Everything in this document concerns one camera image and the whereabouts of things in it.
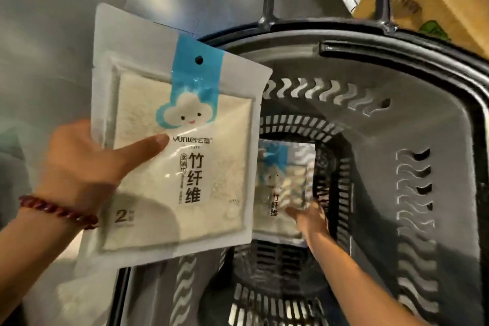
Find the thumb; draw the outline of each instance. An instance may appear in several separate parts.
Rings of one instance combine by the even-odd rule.
[[[293,218],[296,222],[297,222],[297,217],[301,213],[300,210],[298,210],[296,208],[290,208],[290,207],[285,208],[285,212],[287,213],[288,216]]]
[[[167,134],[157,134],[114,150],[123,161],[122,174],[125,176],[143,162],[158,155],[166,148],[169,141]]]

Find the tile floor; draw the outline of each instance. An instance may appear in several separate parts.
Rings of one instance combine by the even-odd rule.
[[[263,0],[0,0],[0,138],[2,134],[9,134],[6,142],[16,139],[15,147],[22,148],[20,162],[26,170],[17,172],[18,159],[4,162],[0,178],[18,176],[18,180],[9,179],[9,183],[17,187],[12,188],[15,193],[29,192],[29,186],[35,183],[52,130],[66,121],[90,115],[93,22],[98,2],[107,2],[201,37],[259,20]],[[338,0],[276,0],[276,9],[277,15],[284,18],[348,15]],[[10,137],[12,132],[17,137]],[[7,144],[0,148],[0,156],[6,153],[4,159],[8,161],[11,156],[8,150],[12,147]],[[2,204],[8,203],[15,205],[15,201],[2,200]],[[109,298],[87,305],[93,307],[86,312],[87,317],[96,315],[94,319],[81,322],[75,312],[67,313],[63,321],[54,321],[53,314],[58,314],[59,309],[75,306],[69,303],[68,295],[58,296],[63,293],[58,286],[73,278],[72,264],[66,265],[67,261],[72,263],[73,257],[64,258],[64,264],[53,264],[30,294],[29,301],[33,304],[30,313],[38,312],[33,324],[95,326],[96,319],[96,326],[99,326],[105,322],[99,323],[100,315],[110,303]],[[67,268],[61,277],[56,275],[59,266]],[[107,278],[107,286],[111,287],[113,278]],[[46,300],[36,294],[44,294]],[[53,298],[61,305],[52,308]],[[40,312],[43,306],[52,309]],[[45,319],[39,320],[39,314]]]

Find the product package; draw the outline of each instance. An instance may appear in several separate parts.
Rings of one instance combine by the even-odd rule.
[[[303,209],[313,198],[316,151],[310,143],[260,140],[253,207],[253,238],[306,246],[284,209]]]
[[[166,133],[84,232],[79,273],[251,241],[263,89],[271,69],[101,4],[92,137],[121,148]]]

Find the cloud logo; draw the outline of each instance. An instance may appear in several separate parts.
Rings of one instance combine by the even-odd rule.
[[[198,127],[214,119],[213,107],[201,101],[196,93],[183,92],[172,106],[164,104],[156,112],[156,122],[165,129]]]

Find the beaded bracelet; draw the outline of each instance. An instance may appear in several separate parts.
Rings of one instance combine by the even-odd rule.
[[[70,208],[64,208],[31,195],[21,196],[19,197],[19,200],[21,201],[21,207],[23,208],[31,208],[41,210],[43,212],[54,213],[59,217],[65,217],[80,225],[86,225],[86,230],[93,230],[97,228],[96,224],[98,223],[98,218],[96,215],[83,215]]]

